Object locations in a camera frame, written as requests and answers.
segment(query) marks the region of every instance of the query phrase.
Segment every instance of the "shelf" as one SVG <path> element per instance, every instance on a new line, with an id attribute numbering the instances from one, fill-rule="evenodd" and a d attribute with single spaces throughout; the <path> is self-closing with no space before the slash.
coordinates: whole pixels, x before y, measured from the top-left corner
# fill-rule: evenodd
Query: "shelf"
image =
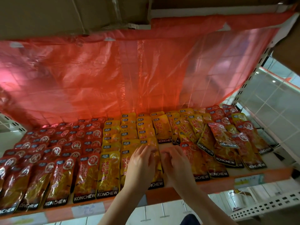
<path id="1" fill-rule="evenodd" d="M 244 169 L 228 168 L 228 178 L 213 179 L 210 181 L 197 182 L 198 187 L 207 194 L 218 193 L 226 190 L 235 189 L 235 179 L 249 177 L 253 175 L 264 174 L 264 183 L 281 181 L 289 179 L 292 173 L 291 167 L 285 167 L 283 163 L 273 154 L 269 153 L 262 156 L 267 164 L 266 169 L 249 171 Z M 165 187 L 149 190 L 140 201 L 138 207 L 164 203 L 174 200 L 180 200 L 180 196 L 168 183 L 167 177 L 164 177 Z M 0 217 L 0 224 L 10 225 L 24 221 L 35 221 L 35 225 L 55 223 L 74 218 L 87 217 L 92 215 L 103 214 L 111 205 L 114 197 L 101 200 L 93 200 L 78 204 L 72 204 L 73 196 L 71 195 L 69 203 L 65 206 L 49 209 L 40 209 L 33 212 L 21 212 L 12 215 Z"/>

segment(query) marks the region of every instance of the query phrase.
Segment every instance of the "right hand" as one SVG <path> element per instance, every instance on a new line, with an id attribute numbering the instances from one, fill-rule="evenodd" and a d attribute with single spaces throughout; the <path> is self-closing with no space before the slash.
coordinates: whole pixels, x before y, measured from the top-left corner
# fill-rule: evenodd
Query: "right hand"
<path id="1" fill-rule="evenodd" d="M 160 151 L 161 163 L 168 181 L 176 192 L 185 198 L 189 193 L 197 191 L 190 162 L 180 146 L 167 147 Z"/>

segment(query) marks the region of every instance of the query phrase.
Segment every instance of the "hand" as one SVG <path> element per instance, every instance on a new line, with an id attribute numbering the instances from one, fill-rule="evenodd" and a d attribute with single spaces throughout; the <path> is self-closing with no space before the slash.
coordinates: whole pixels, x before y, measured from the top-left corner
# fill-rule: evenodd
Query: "hand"
<path id="1" fill-rule="evenodd" d="M 168 177 L 182 199 L 197 191 L 197 185 L 192 173 L 190 162 L 180 146 L 167 147 L 160 151 L 161 163 Z"/>
<path id="2" fill-rule="evenodd" d="M 123 189 L 131 193 L 140 193 L 141 195 L 148 190 L 155 175 L 153 152 L 156 150 L 154 146 L 142 145 L 134 151 L 128 163 Z"/>

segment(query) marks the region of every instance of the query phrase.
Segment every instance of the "tiled wall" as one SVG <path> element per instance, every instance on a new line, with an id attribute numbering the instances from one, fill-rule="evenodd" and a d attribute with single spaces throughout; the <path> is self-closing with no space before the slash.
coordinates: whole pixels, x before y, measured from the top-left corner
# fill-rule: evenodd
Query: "tiled wall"
<path id="1" fill-rule="evenodd" d="M 296 87 L 258 69 L 238 102 L 264 124 L 267 132 L 276 136 L 278 143 L 294 153 L 296 161 L 300 161 L 300 92 Z"/>

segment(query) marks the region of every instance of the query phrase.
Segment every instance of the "price tag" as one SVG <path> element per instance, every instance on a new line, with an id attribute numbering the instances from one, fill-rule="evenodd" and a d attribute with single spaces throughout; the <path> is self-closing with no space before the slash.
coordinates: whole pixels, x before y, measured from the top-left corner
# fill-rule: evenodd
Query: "price tag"
<path id="1" fill-rule="evenodd" d="M 47 224 L 48 220 L 44 212 L 33 213 L 29 215 L 21 215 L 10 218 L 11 224 L 24 225 L 40 225 Z"/>
<path id="2" fill-rule="evenodd" d="M 81 218 L 105 213 L 103 202 L 72 207 L 73 217 Z"/>
<path id="3" fill-rule="evenodd" d="M 239 189 L 264 184 L 264 177 L 264 174 L 259 174 L 242 178 L 236 178 L 234 179 L 234 188 Z"/>

